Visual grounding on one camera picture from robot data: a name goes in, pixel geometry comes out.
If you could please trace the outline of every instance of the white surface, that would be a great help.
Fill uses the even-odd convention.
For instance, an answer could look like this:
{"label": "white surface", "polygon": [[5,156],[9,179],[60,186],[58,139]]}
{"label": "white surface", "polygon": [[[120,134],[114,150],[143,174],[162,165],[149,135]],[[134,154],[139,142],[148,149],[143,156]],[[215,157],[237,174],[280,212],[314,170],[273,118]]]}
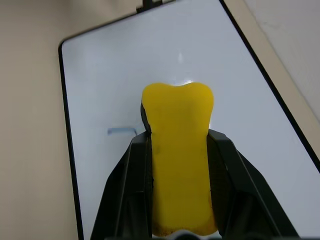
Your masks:
{"label": "white surface", "polygon": [[211,128],[264,175],[298,233],[320,236],[320,174],[219,1],[172,3],[68,40],[62,52],[85,239],[133,137],[107,129],[141,124],[146,85],[189,80],[211,87]]}
{"label": "white surface", "polygon": [[320,121],[320,1],[245,2]]}

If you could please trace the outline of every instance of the whiteboard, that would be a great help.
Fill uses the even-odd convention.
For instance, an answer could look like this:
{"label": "whiteboard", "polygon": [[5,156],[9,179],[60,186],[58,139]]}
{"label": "whiteboard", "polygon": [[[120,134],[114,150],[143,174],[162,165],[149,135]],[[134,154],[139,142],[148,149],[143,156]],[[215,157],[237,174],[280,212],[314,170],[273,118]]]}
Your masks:
{"label": "whiteboard", "polygon": [[208,85],[210,128],[263,174],[300,236],[320,236],[320,174],[218,0],[167,3],[69,38],[59,52],[85,240],[107,178],[135,136],[108,129],[144,132],[142,91],[156,82]]}

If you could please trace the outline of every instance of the black border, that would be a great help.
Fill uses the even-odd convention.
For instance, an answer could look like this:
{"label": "black border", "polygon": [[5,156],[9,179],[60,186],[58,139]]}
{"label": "black border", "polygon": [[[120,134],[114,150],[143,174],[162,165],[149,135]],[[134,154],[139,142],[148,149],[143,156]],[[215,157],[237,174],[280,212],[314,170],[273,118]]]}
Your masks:
{"label": "black border", "polygon": [[[171,0],[168,2],[163,3],[163,5],[159,6],[158,8],[161,8],[162,6],[165,6],[166,4],[169,4],[171,2],[175,2],[175,0]],[[246,36],[240,29],[239,25],[237,24],[237,21],[232,16],[230,10],[228,9],[226,3],[224,0],[219,0],[221,3],[224,11],[230,18],[233,26],[235,27],[237,33],[240,35],[244,45],[248,49],[249,53],[251,54],[255,64],[259,68],[261,74],[263,75],[265,81],[267,82],[268,86],[270,87],[272,93],[274,94],[275,98],[277,99],[278,103],[280,104],[282,110],[284,111],[286,117],[288,118],[289,122],[291,123],[293,129],[295,130],[296,134],[298,135],[301,143],[303,144],[305,150],[309,154],[310,158],[312,159],[315,167],[317,168],[318,172],[320,173],[320,161],[312,149],[311,145],[309,144],[307,138],[305,137],[304,133],[300,129],[299,125],[297,124],[296,120],[294,119],[293,115],[291,114],[289,108],[287,107],[285,101],[282,99],[280,93],[278,92],[276,86],[270,79],[267,71],[261,64],[258,56],[254,52],[253,48],[251,47],[250,43],[248,42]],[[73,151],[73,143],[72,143],[72,133],[71,133],[71,127],[70,127],[70,119],[69,119],[69,109],[68,109],[68,100],[67,100],[67,89],[66,89],[66,79],[65,79],[65,71],[64,71],[64,63],[63,63],[63,54],[62,54],[62,46],[63,44],[73,39],[77,36],[80,36],[82,34],[88,33],[90,31],[97,30],[99,28],[114,24],[116,22],[122,21],[124,19],[130,18],[132,16],[138,15],[139,13],[133,13],[126,15],[124,17],[118,18],[116,20],[104,23],[102,25],[90,28],[88,30],[82,31],[80,33],[74,34],[72,36],[69,36],[61,41],[58,47],[58,57],[59,57],[59,66],[60,66],[60,75],[61,75],[61,84],[62,84],[62,95],[63,95],[63,106],[64,106],[64,116],[65,116],[65,125],[66,125],[66,134],[67,134],[67,141],[68,141],[68,150],[69,150],[69,158],[70,158],[70,168],[71,168],[71,179],[72,179],[72,187],[73,187],[73,198],[74,198],[74,206],[75,206],[75,216],[76,216],[76,224],[77,224],[77,232],[78,232],[78,239],[84,240],[84,231],[83,231],[83,225],[82,225],[82,217],[81,217],[81,209],[80,209],[80,200],[79,200],[79,192],[78,192],[78,184],[77,184],[77,174],[76,174],[76,166],[75,166],[75,157],[74,157],[74,151]]]}

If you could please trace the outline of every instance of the yellow foam block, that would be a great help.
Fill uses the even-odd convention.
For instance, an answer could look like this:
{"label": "yellow foam block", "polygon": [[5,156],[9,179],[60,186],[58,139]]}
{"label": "yellow foam block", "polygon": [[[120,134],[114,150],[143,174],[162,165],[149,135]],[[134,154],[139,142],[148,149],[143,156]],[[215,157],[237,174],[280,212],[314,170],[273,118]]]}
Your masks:
{"label": "yellow foam block", "polygon": [[205,236],[217,231],[207,156],[214,105],[209,87],[154,83],[143,90],[142,105],[151,127],[152,233],[167,236],[186,229]]}

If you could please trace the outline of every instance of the black clip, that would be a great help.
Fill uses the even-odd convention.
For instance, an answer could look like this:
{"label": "black clip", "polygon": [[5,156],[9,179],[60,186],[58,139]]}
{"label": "black clip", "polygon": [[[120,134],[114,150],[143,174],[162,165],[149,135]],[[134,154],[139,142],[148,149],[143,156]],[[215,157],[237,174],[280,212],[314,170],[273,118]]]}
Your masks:
{"label": "black clip", "polygon": [[162,0],[153,1],[153,0],[142,0],[142,6],[136,8],[136,12],[142,13],[144,11],[159,7],[163,4]]}

